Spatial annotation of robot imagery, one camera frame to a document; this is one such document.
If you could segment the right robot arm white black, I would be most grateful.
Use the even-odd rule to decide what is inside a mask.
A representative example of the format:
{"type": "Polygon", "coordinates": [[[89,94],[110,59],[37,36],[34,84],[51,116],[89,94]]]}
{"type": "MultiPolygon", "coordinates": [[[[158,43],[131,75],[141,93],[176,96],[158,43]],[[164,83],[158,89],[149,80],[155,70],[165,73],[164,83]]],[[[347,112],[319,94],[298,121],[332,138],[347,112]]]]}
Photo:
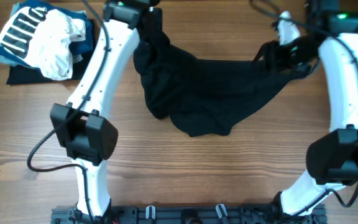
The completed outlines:
{"type": "Polygon", "coordinates": [[[289,12],[273,14],[279,40],[268,45],[267,67],[277,72],[310,61],[326,74],[329,133],[312,143],[306,170],[274,202],[275,218],[303,217],[330,195],[354,186],[358,197],[358,13],[314,10],[306,23],[289,12]]]}

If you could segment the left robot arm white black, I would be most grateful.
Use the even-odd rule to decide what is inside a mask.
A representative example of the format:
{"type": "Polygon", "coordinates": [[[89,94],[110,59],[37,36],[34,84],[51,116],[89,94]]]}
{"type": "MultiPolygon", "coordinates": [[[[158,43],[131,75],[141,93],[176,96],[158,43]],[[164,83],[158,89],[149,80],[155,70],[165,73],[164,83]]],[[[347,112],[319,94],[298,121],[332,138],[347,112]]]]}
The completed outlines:
{"type": "Polygon", "coordinates": [[[50,118],[61,147],[76,170],[79,200],[69,220],[110,223],[107,161],[118,138],[109,122],[114,92],[124,69],[150,29],[158,1],[108,1],[96,47],[78,86],[65,105],[52,106],[50,118]]]}

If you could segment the black polo shirt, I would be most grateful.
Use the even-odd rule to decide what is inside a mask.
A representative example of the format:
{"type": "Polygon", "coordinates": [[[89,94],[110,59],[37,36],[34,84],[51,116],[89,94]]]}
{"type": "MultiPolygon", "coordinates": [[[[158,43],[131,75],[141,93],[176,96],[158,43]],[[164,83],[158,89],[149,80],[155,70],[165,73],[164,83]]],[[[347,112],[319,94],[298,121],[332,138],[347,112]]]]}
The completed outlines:
{"type": "Polygon", "coordinates": [[[274,41],[263,45],[253,61],[198,59],[171,44],[162,30],[162,10],[155,9],[154,14],[134,52],[145,104],[155,118],[169,117],[191,137],[229,135],[287,83],[310,74],[310,65],[270,68],[274,41]]]}

